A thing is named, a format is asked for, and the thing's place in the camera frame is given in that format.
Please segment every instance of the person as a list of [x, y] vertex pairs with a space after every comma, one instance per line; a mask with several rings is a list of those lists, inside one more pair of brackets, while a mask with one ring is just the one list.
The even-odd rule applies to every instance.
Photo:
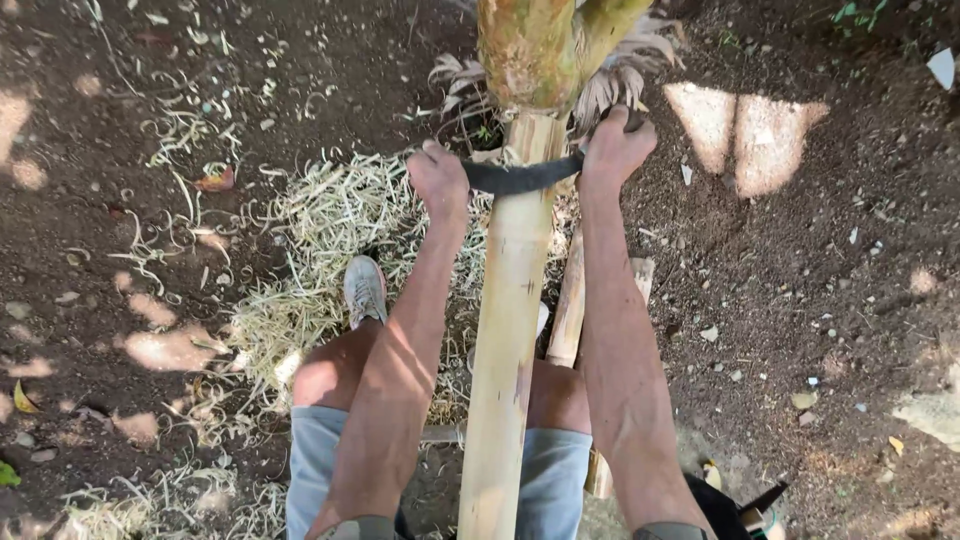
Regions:
[[[649, 122], [623, 133], [627, 117], [617, 106], [597, 127], [578, 182], [587, 280], [582, 374], [534, 361], [517, 538], [576, 535], [591, 442], [610, 465], [635, 538], [712, 537], [677, 461], [657, 340], [627, 257], [620, 187], [657, 144]], [[430, 226], [406, 287], [388, 316], [383, 273], [371, 258], [354, 258], [344, 276], [350, 331], [312, 351], [294, 377], [292, 540], [408, 534], [397, 509], [437, 378], [469, 187], [463, 166], [436, 141], [426, 141], [407, 168]]]

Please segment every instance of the black blade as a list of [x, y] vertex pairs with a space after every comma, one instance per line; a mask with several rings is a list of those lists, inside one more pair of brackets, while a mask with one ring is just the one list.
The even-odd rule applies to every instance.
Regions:
[[579, 152], [560, 160], [545, 161], [524, 167], [504, 167], [463, 161], [470, 187], [494, 195], [517, 195], [546, 189], [579, 173], [584, 156]]

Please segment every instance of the gray shorts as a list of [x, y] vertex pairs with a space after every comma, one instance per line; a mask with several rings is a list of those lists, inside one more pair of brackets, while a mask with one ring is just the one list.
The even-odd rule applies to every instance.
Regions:
[[[347, 412], [295, 406], [290, 450], [287, 538], [301, 540], [326, 499]], [[593, 438], [566, 430], [527, 430], [516, 511], [517, 538], [572, 539], [584, 505]]]

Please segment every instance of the dirt ground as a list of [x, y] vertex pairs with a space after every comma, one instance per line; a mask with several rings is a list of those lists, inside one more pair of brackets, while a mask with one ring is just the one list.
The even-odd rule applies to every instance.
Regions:
[[[279, 187], [261, 163], [294, 170], [333, 146], [386, 153], [433, 134], [440, 119], [398, 113], [435, 107], [433, 59], [475, 43], [471, 15], [445, 0], [180, 4], [103, 0], [101, 33], [84, 0], [0, 1], [0, 459], [22, 478], [0, 488], [0, 521], [25, 537], [61, 521], [62, 494], [180, 463], [193, 431], [170, 429], [164, 404], [187, 399], [188, 371], [214, 355], [190, 338], [215, 334], [243, 294], [214, 283], [225, 271], [214, 246], [160, 266], [177, 296], [152, 298], [155, 282], [108, 257], [129, 251], [126, 210], [161, 228], [165, 210], [186, 212], [170, 175], [145, 166], [154, 98], [184, 79], [198, 95], [231, 93], [237, 188], [203, 204], [236, 214]], [[684, 23], [685, 70], [645, 90], [660, 145], [623, 193], [631, 255], [657, 265], [650, 312], [684, 462], [713, 458], [742, 502], [790, 481], [780, 509], [791, 537], [960, 537], [960, 455], [891, 414], [904, 394], [956, 384], [960, 94], [924, 64], [960, 45], [960, 6], [891, 0], [868, 31], [831, 21], [843, 5], [667, 7]], [[195, 44], [185, 28], [197, 16], [221, 39]], [[228, 56], [216, 50], [224, 37]], [[729, 114], [708, 114], [718, 110]], [[223, 158], [221, 145], [198, 144], [178, 170], [197, 180]], [[209, 226], [229, 225], [224, 215]], [[258, 233], [228, 246], [233, 268], [282, 275], [282, 246]], [[138, 352], [157, 328], [174, 331]], [[710, 342], [700, 332], [712, 328]], [[17, 380], [42, 413], [13, 409]], [[801, 425], [791, 394], [814, 390], [815, 420]], [[80, 406], [117, 430], [78, 418]], [[56, 457], [33, 462], [14, 443], [22, 432]], [[287, 445], [280, 432], [224, 451], [245, 479], [283, 480]], [[456, 449], [421, 453], [403, 502], [415, 532], [455, 524], [459, 467]], [[611, 503], [587, 508], [582, 536], [622, 536]]]

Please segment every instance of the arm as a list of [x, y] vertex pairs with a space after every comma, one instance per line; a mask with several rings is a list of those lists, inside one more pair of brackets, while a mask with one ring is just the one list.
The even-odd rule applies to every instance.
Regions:
[[393, 519], [413, 475], [444, 337], [444, 305], [467, 230], [467, 175], [435, 141], [407, 161], [430, 226], [380, 332], [337, 449], [330, 491], [307, 538], [364, 515]]
[[581, 345], [594, 445], [607, 459], [630, 530], [681, 522], [709, 530], [677, 461], [657, 339], [634, 284], [623, 233], [623, 182], [653, 151], [653, 125], [624, 134], [626, 108], [597, 128], [580, 179], [587, 316]]

